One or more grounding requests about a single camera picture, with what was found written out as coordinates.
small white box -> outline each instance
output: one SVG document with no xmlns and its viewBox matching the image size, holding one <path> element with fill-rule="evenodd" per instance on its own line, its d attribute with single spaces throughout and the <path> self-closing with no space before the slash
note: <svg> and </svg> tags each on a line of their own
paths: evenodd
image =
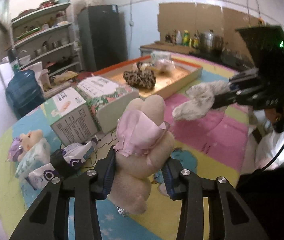
<svg viewBox="0 0 284 240">
<path fill-rule="evenodd" d="M 85 99 L 67 88 L 43 103 L 46 119 L 64 146 L 83 143 L 98 132 Z"/>
<path fill-rule="evenodd" d="M 151 52 L 151 64 L 154 66 L 159 59 L 171 60 L 171 53 L 168 51 L 154 50 Z"/>
<path fill-rule="evenodd" d="M 126 106 L 132 99 L 139 97 L 138 89 L 101 76 L 82 80 L 76 90 L 86 99 L 95 121 L 104 133 L 116 128 Z"/>
</svg>

cardboard backsplash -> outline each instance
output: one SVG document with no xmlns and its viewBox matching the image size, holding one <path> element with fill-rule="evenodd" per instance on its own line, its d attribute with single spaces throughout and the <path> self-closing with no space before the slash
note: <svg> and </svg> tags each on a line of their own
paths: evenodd
<svg viewBox="0 0 284 240">
<path fill-rule="evenodd" d="M 258 19 L 250 16 L 250 25 L 258 25 Z M 210 4 L 201 3 L 160 3 L 158 14 L 158 31 L 161 41 L 165 35 L 176 29 L 183 35 L 184 30 L 190 32 L 191 38 L 198 31 L 213 30 L 224 38 L 224 47 L 251 59 L 245 42 L 235 32 L 236 28 L 249 26 L 249 16 L 245 13 Z"/>
</svg>

orange-edged box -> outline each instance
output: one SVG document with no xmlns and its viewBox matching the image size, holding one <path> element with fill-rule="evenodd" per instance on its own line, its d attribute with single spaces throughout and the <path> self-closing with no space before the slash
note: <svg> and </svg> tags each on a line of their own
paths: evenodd
<svg viewBox="0 0 284 240">
<path fill-rule="evenodd" d="M 150 60 L 150 56 L 140 57 L 104 68 L 93 74 L 125 84 L 126 82 L 122 76 L 124 71 L 132 70 L 132 66 L 136 62 L 150 62 Z M 156 83 L 152 90 L 138 88 L 142 99 L 154 94 L 160 95 L 164 99 L 168 98 L 202 75 L 202 66 L 200 65 L 176 59 L 174 56 L 172 56 L 172 61 L 174 62 L 175 70 L 170 73 L 156 73 Z"/>
</svg>

blue water bottle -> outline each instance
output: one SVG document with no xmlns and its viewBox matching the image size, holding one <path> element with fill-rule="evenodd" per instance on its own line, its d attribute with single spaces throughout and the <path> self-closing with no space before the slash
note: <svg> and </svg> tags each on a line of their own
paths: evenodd
<svg viewBox="0 0 284 240">
<path fill-rule="evenodd" d="M 45 99 L 33 70 L 20 71 L 16 50 L 8 50 L 8 58 L 14 72 L 5 90 L 6 100 L 15 116 L 20 119 L 42 104 Z"/>
</svg>

silver screw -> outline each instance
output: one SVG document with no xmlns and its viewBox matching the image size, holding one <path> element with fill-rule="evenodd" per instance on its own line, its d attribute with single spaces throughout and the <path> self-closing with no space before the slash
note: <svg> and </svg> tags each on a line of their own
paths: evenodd
<svg viewBox="0 0 284 240">
<path fill-rule="evenodd" d="M 60 182 L 60 178 L 59 177 L 54 177 L 53 179 L 51 179 L 51 182 L 53 184 L 58 184 Z"/>
<path fill-rule="evenodd" d="M 184 169 L 184 170 L 181 170 L 181 174 L 184 175 L 184 176 L 187 176 L 187 175 L 191 174 L 191 171 Z"/>
<path fill-rule="evenodd" d="M 88 170 L 88 171 L 86 172 L 86 174 L 87 174 L 88 176 L 93 176 L 93 175 L 97 174 L 97 172 L 96 172 L 95 170 Z"/>
<path fill-rule="evenodd" d="M 224 183 L 226 183 L 226 178 L 224 178 L 224 177 L 218 177 L 218 182 L 224 184 Z"/>
</svg>

